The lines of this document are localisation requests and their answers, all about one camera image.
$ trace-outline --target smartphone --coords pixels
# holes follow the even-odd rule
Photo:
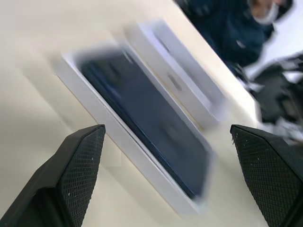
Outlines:
[[[200,197],[210,154],[136,61],[116,51],[80,70],[188,197]]]

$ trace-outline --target white table surface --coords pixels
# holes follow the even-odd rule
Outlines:
[[[241,175],[231,124],[257,126],[252,98],[170,0],[11,0],[0,3],[0,217],[34,171],[94,119],[54,75],[59,52],[112,39],[134,21],[164,18],[229,98],[203,134],[217,154],[207,206],[179,217],[106,137],[84,227],[266,227]]]

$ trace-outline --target dark jacket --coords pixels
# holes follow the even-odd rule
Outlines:
[[[292,6],[288,0],[278,18]],[[246,67],[259,59],[273,25],[261,25],[250,13],[247,0],[189,0],[184,10],[190,21],[225,64]]]

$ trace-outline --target knurled black plastic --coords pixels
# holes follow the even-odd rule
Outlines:
[[[284,227],[303,196],[303,183],[269,143],[233,127],[245,182],[269,227]]]
[[[59,184],[75,227],[82,225],[96,184],[104,133],[101,127],[81,141]]]

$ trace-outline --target face mask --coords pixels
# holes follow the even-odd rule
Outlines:
[[[270,24],[274,23],[274,21],[276,20],[276,18],[278,17],[278,13],[279,13],[279,5],[277,5],[276,3],[273,3],[271,8],[268,10],[268,13],[266,14],[266,16],[264,16],[262,18],[254,17],[254,19],[259,24],[270,25]]]

